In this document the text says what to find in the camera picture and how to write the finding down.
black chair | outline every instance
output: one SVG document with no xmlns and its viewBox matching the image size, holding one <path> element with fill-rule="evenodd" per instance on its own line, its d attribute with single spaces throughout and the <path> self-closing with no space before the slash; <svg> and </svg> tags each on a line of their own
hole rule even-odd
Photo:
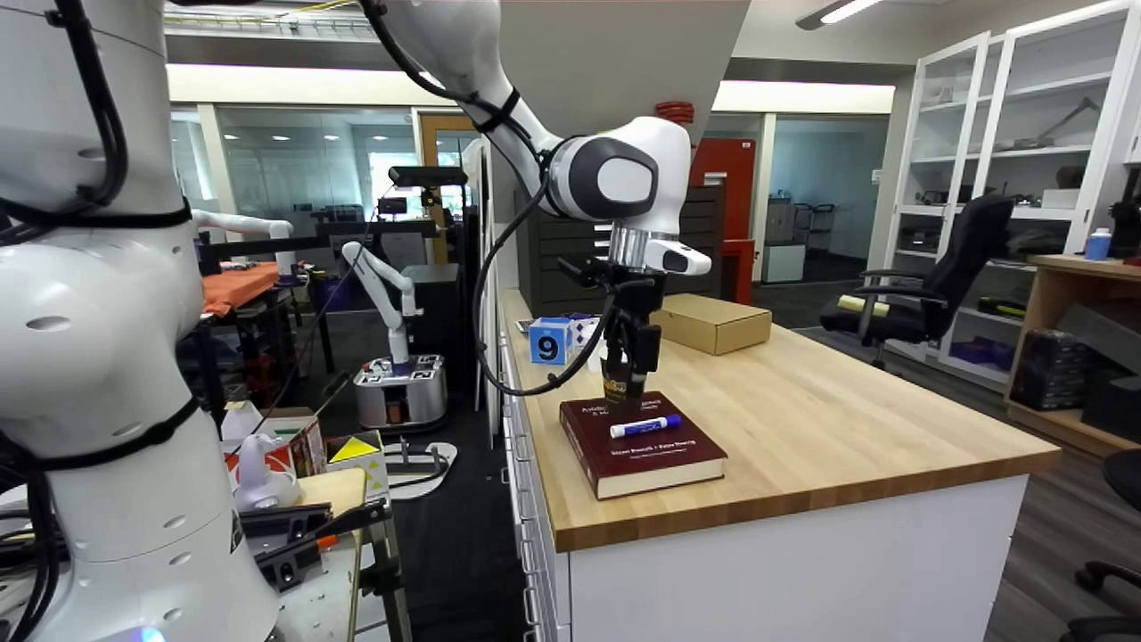
<svg viewBox="0 0 1141 642">
<path fill-rule="evenodd" d="M 1109 488 L 1138 511 L 1141 511 L 1141 450 L 1123 450 L 1106 457 L 1101 472 Z M 1141 574 L 1106 562 L 1086 562 L 1074 574 L 1078 586 L 1090 593 L 1101 591 L 1107 577 L 1120 578 L 1141 588 Z M 1093 642 L 1102 635 L 1141 636 L 1141 617 L 1078 618 L 1068 623 L 1069 632 L 1060 642 Z"/>
<path fill-rule="evenodd" d="M 871 269 L 860 274 L 863 311 L 840 307 L 836 300 L 820 311 L 820 325 L 828 332 L 853 333 L 865 347 L 876 348 L 872 365 L 883 369 L 883 342 L 898 340 L 919 344 L 941 339 L 950 328 L 966 292 L 987 261 L 1005 251 L 1006 225 L 1014 201 L 987 195 L 966 203 L 955 217 L 947 253 L 926 274 L 900 269 Z M 890 278 L 920 281 L 921 284 L 892 284 Z M 892 304 L 884 316 L 874 315 L 880 296 L 892 294 L 920 301 L 920 307 Z"/>
</svg>

butcher block counter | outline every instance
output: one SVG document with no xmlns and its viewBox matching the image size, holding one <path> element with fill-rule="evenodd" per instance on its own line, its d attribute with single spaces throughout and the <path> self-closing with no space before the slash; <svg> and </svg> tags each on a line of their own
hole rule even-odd
<svg viewBox="0 0 1141 642">
<path fill-rule="evenodd" d="M 531 363 L 517 290 L 499 317 L 509 385 L 561 369 Z M 599 502 L 558 408 L 601 375 L 504 400 L 534 637 L 981 640 L 1027 476 L 1061 455 L 779 327 L 721 357 L 663 341 L 647 390 L 725 449 L 723 479 Z"/>
</svg>

red book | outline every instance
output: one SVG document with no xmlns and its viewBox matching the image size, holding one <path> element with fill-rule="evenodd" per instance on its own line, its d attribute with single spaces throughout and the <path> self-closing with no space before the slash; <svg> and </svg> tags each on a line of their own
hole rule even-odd
<svg viewBox="0 0 1141 642">
<path fill-rule="evenodd" d="M 677 415 L 675 428 L 614 439 L 610 426 Z M 599 499 L 725 477 L 726 454 L 659 392 L 633 412 L 604 399 L 564 401 L 559 423 Z"/>
</svg>

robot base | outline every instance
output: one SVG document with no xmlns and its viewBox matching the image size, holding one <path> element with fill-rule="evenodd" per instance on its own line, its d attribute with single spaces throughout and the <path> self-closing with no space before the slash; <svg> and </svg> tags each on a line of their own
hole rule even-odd
<svg viewBox="0 0 1141 642">
<path fill-rule="evenodd" d="M 407 371 L 397 373 L 389 358 L 367 364 L 356 377 L 357 420 L 364 429 L 381 432 L 426 429 L 447 412 L 444 358 L 408 357 Z"/>
</svg>

blue marker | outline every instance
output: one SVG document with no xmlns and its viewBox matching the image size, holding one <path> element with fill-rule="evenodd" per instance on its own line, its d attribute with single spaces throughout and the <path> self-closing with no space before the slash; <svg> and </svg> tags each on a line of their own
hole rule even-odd
<svg viewBox="0 0 1141 642">
<path fill-rule="evenodd" d="M 666 415 L 654 420 L 642 420 L 629 424 L 615 424 L 610 426 L 610 439 L 621 439 L 630 436 L 640 436 L 665 429 L 677 429 L 681 425 L 681 415 Z"/>
</svg>

